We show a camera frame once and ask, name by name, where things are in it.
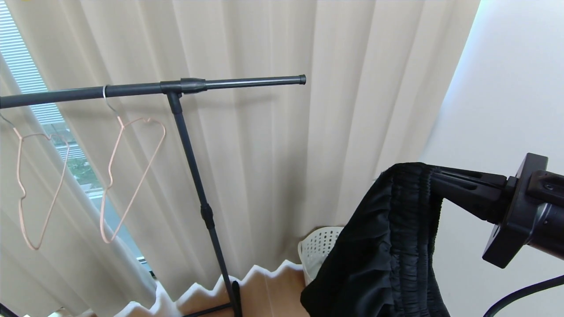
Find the hanger hook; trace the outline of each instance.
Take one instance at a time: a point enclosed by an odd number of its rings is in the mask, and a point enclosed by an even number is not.
[[[106,105],[113,111],[113,113],[116,115],[116,117],[119,118],[120,115],[119,115],[119,114],[117,113],[117,111],[112,107],[112,105],[110,105],[110,103],[109,103],[109,101],[108,101],[108,98],[107,98],[106,95],[105,95],[105,90],[106,90],[106,88],[107,88],[108,86],[109,86],[109,85],[105,85],[105,86],[102,88],[102,96],[104,97],[104,101],[106,102]]]
[[[2,117],[4,121],[8,122],[8,124],[11,125],[13,129],[16,128],[16,126],[12,122],[10,122],[10,120],[6,119],[1,113],[0,113],[0,117]]]

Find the wooden floor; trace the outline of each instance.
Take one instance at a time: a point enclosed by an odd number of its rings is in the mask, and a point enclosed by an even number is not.
[[[241,285],[241,305],[245,317],[308,317],[299,302],[304,288],[303,272],[292,267],[282,267],[275,276],[260,271],[250,273]],[[225,287],[215,297],[196,291],[190,299],[179,306],[183,314],[200,311],[229,301]],[[233,311],[225,309],[206,317],[231,317]]]

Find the wall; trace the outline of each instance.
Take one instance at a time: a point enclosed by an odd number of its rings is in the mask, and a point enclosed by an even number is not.
[[[564,174],[564,2],[482,1],[423,162],[514,175],[525,153]],[[452,316],[482,316],[564,262],[524,247],[502,270],[481,259],[492,225],[443,205],[435,271]],[[503,316],[562,316],[564,287],[529,296]]]

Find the laundry basket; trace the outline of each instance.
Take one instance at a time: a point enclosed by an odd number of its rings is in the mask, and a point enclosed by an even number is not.
[[[303,266],[303,277],[306,285],[317,276],[321,264],[333,249],[335,241],[343,227],[323,227],[310,233],[298,243],[298,255]]]

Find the pink hanger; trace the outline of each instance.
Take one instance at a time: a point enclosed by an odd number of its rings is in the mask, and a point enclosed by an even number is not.
[[[19,139],[19,145],[18,145],[18,148],[17,148],[16,179],[17,179],[17,183],[20,185],[21,191],[23,191],[23,195],[22,195],[22,197],[20,197],[20,200],[18,201],[18,204],[17,204],[18,214],[19,214],[19,217],[20,217],[21,233],[24,236],[25,243],[28,245],[28,247],[31,250],[39,250],[39,248],[41,247],[41,244],[43,243],[43,238],[45,237],[45,230],[47,229],[47,224],[49,223],[49,219],[51,218],[51,213],[53,211],[53,207],[55,206],[55,201],[56,201],[57,197],[59,196],[59,192],[61,190],[61,187],[63,186],[63,179],[65,177],[65,171],[67,170],[67,161],[68,161],[68,158],[69,158],[69,153],[71,151],[71,148],[70,148],[67,140],[65,138],[63,138],[62,135],[59,135],[59,134],[53,133],[53,134],[50,134],[49,136],[47,136],[45,133],[32,133],[32,134],[28,134],[28,135],[22,137],[20,132],[17,130],[16,126],[14,126],[12,124],[12,122],[10,122],[8,119],[4,118],[3,115],[0,115],[0,117],[2,117],[6,122],[8,122],[12,126],[12,130],[14,130],[14,132],[16,133],[16,135]],[[41,234],[39,236],[39,243],[37,245],[34,245],[29,240],[27,230],[25,229],[23,201],[27,197],[27,191],[25,190],[24,184],[21,181],[21,175],[20,174],[21,174],[21,148],[23,146],[24,140],[26,138],[33,137],[33,136],[36,136],[36,135],[41,135],[41,136],[45,137],[45,139],[47,139],[48,141],[50,141],[53,136],[59,137],[65,143],[65,145],[67,146],[67,155],[65,156],[65,160],[64,160],[63,172],[61,173],[61,180],[59,181],[59,185],[57,186],[57,190],[55,191],[55,196],[53,197],[53,200],[51,202],[51,206],[49,207],[49,211],[47,212],[47,217],[45,218],[45,222],[43,223],[43,229],[41,230]]]
[[[161,121],[153,119],[153,118],[137,118],[133,121],[130,121],[126,124],[123,123],[123,121],[121,120],[120,115],[117,113],[117,111],[112,108],[112,106],[109,104],[108,99],[106,98],[106,87],[108,87],[108,85],[105,85],[102,88],[102,95],[104,96],[104,101],[106,102],[106,105],[108,105],[108,107],[115,113],[116,117],[117,117],[117,121],[120,123],[120,133],[117,136],[117,141],[116,144],[113,147],[113,152],[112,155],[109,159],[109,164],[108,164],[108,174],[109,174],[109,185],[106,189],[104,189],[104,192],[102,194],[102,205],[100,206],[100,233],[102,235],[102,239],[104,240],[104,242],[106,243],[111,243],[117,236],[117,233],[120,231],[121,229],[121,225],[124,223],[125,217],[127,216],[127,213],[129,212],[129,209],[131,208],[131,205],[133,204],[133,200],[135,199],[135,197],[137,196],[137,193],[139,192],[139,188],[141,188],[141,184],[143,183],[143,180],[145,180],[145,176],[147,176],[147,172],[149,172],[149,168],[151,167],[151,164],[153,164],[153,160],[155,159],[155,156],[157,155],[157,152],[159,150],[159,148],[162,145],[162,141],[165,139],[165,135],[166,135],[166,128],[165,125],[162,124]],[[113,165],[113,159],[116,156],[116,151],[117,151],[117,146],[120,143],[121,137],[124,133],[124,130],[127,126],[139,121],[139,120],[143,120],[143,122],[145,123],[150,123],[152,121],[157,122],[158,124],[161,125],[162,127],[162,137],[160,139],[160,141],[158,142],[157,148],[155,149],[155,152],[153,153],[153,156],[151,156],[151,159],[149,160],[149,164],[147,165],[147,168],[145,168],[145,172],[143,172],[143,176],[141,177],[141,180],[139,181],[139,184],[137,185],[137,188],[135,189],[135,192],[133,193],[133,197],[131,197],[131,200],[129,201],[129,204],[127,205],[127,208],[125,209],[124,215],[123,217],[121,217],[120,219],[120,223],[117,225],[116,230],[114,231],[111,239],[108,240],[108,238],[106,237],[105,234],[105,230],[104,230],[104,212],[105,212],[105,200],[106,200],[106,194],[108,193],[108,190],[110,188],[112,188],[113,186],[113,175],[112,175],[112,165]]]

